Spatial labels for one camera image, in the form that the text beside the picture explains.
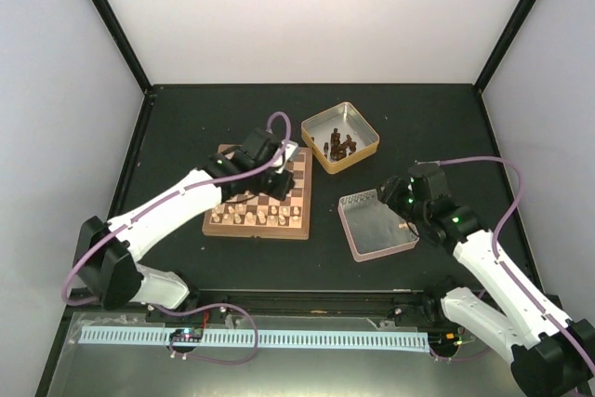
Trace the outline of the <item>wooden chess board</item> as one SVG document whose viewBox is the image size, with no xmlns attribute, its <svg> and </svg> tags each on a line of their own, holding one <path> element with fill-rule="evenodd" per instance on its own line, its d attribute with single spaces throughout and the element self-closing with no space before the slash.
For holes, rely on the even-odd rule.
<svg viewBox="0 0 595 397">
<path fill-rule="evenodd" d="M 204 222 L 202 231 L 206 236 L 212 237 L 232 237 L 232 238 L 264 238 L 276 240 L 307 240 L 310 236 L 311 225 L 311 190 L 312 190 L 312 150 L 306 147 L 301 147 L 295 158 L 287 164 L 287 169 L 293 172 L 295 187 L 289 192 L 283 201 L 275 200 L 268 195 L 255 195 L 251 192 L 238 194 L 231 198 L 225 205 L 225 213 L 220 215 L 221 222 L 218 224 L 211 222 L 211 217 L 215 213 L 214 208 L 204 213 Z M 244 205 L 245 212 L 238 214 L 237 212 L 230 214 L 228 206 Z M 270 208 L 276 206 L 278 208 L 277 215 L 270 214 Z M 290 215 L 286 216 L 286 224 L 280 225 L 278 223 L 278 216 L 282 215 L 280 208 L 288 207 Z M 301 208 L 301 223 L 293 225 L 291 223 L 292 208 L 298 206 Z M 259 225 L 257 219 L 257 212 L 263 211 L 267 215 L 267 223 Z M 255 214 L 255 224 L 245 225 L 245 214 L 253 212 Z M 242 223 L 234 223 L 234 215 L 242 216 Z M 231 216 L 231 223 L 224 224 L 223 217 L 225 215 Z M 277 224 L 271 225 L 269 223 L 269 216 L 277 217 Z"/>
</svg>

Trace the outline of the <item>gold tin box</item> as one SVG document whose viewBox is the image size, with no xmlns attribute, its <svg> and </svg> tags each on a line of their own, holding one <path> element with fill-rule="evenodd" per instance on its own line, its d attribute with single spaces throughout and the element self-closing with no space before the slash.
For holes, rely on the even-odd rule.
<svg viewBox="0 0 595 397">
<path fill-rule="evenodd" d="M 380 142 L 378 133 L 350 102 L 304 120 L 301 137 L 331 175 L 373 155 Z"/>
</svg>

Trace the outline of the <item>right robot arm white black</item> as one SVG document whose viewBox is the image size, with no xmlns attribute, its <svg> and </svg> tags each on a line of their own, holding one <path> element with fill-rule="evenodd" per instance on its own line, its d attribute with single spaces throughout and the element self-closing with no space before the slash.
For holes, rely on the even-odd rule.
<svg viewBox="0 0 595 397">
<path fill-rule="evenodd" d="M 478 213 L 451 193 L 444 161 L 417 163 L 377 187 L 377 198 L 464 266 L 492 299 L 442 282 L 422 311 L 434 325 L 468 329 L 508 365 L 527 396 L 562 396 L 594 378 L 594 327 L 575 321 L 512 261 Z"/>
</svg>

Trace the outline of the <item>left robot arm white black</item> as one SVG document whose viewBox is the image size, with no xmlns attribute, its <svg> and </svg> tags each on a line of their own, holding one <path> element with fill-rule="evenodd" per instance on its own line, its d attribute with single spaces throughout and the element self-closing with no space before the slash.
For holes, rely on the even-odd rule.
<svg viewBox="0 0 595 397">
<path fill-rule="evenodd" d="M 251 192 L 283 200 L 294 187 L 287 168 L 298 145 L 257 128 L 240 144 L 209 156 L 205 164 L 149 202 L 121 216 L 84 222 L 77 243 L 77 260 L 62 287 L 69 305 L 74 278 L 79 278 L 90 300 L 105 310 L 130 302 L 150 304 L 168 311 L 180 322 L 192 320 L 200 300 L 187 280 L 172 271 L 158 271 L 142 259 L 161 240 L 191 219 Z"/>
</svg>

